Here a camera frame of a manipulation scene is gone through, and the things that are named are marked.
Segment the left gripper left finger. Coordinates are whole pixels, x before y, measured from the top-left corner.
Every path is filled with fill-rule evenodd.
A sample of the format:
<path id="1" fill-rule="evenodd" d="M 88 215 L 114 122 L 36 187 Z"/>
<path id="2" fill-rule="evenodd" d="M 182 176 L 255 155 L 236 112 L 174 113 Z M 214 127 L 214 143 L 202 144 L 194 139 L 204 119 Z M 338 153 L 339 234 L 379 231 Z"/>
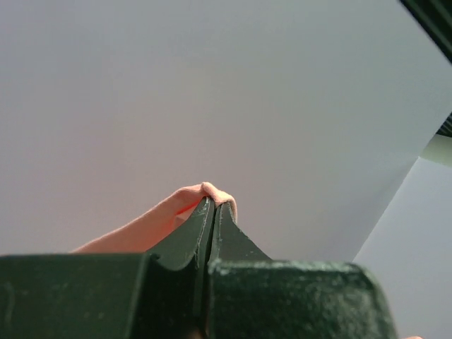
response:
<path id="1" fill-rule="evenodd" d="M 180 338 L 202 324 L 215 205 L 138 253 L 1 257 L 2 338 Z"/>

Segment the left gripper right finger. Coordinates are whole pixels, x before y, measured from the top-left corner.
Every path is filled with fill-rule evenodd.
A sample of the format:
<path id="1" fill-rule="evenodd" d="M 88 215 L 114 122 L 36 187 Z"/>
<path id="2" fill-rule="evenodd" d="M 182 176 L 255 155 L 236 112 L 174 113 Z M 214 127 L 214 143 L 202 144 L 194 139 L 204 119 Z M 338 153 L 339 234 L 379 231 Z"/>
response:
<path id="1" fill-rule="evenodd" d="M 208 264 L 211 338 L 396 338 L 375 277 L 353 263 L 273 260 L 215 214 Z"/>

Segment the pink t shirt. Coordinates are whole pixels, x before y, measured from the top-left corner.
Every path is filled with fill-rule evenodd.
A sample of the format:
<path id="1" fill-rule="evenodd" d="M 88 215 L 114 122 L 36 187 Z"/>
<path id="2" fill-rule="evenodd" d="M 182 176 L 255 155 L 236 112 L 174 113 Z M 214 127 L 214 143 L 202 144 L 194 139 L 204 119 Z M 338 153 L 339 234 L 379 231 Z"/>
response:
<path id="1" fill-rule="evenodd" d="M 125 226 L 113 230 L 75 249 L 75 254 L 140 253 L 149 250 L 188 220 L 205 197 L 216 206 L 229 203 L 232 219 L 237 220 L 234 197 L 210 182 L 185 186 L 159 202 Z"/>

